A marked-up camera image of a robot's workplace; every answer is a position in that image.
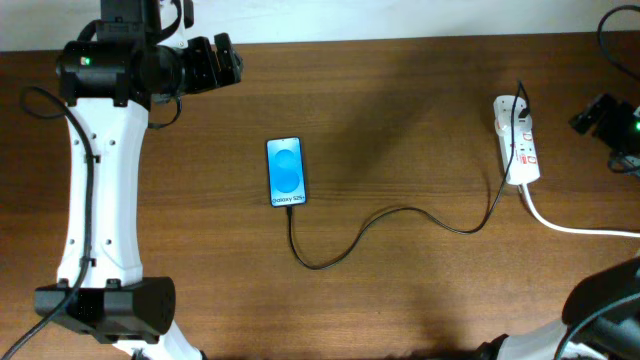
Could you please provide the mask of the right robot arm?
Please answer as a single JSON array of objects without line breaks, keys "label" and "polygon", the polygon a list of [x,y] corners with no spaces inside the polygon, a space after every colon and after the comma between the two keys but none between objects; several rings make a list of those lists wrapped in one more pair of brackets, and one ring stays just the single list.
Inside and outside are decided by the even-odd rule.
[{"label": "right robot arm", "polygon": [[[518,187],[531,215],[561,231],[536,209],[529,184],[540,177],[527,97],[503,95],[493,103],[506,182]],[[569,122],[612,152],[609,169],[639,173],[639,111],[608,94],[597,97]],[[639,356],[639,261],[632,259],[582,280],[567,298],[560,319],[524,335],[483,343],[474,359],[636,359]]]}]

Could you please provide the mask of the blue Samsung Galaxy smartphone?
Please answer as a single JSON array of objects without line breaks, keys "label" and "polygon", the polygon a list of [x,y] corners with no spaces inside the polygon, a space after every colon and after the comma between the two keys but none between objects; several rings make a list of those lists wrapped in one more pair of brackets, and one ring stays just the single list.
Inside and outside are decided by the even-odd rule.
[{"label": "blue Samsung Galaxy smartphone", "polygon": [[270,203],[289,207],[307,202],[305,169],[299,137],[266,142]]}]

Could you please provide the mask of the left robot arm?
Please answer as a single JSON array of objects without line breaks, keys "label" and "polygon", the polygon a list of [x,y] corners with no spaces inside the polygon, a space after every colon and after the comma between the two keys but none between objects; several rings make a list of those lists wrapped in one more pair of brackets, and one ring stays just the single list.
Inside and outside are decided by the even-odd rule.
[{"label": "left robot arm", "polygon": [[168,277],[143,273],[137,242],[141,147],[155,103],[237,84],[242,59],[229,36],[186,39],[189,1],[163,26],[157,1],[104,1],[59,55],[52,102],[69,126],[66,244],[53,284],[35,292],[43,324],[57,323],[134,359],[200,359],[175,321]]}]

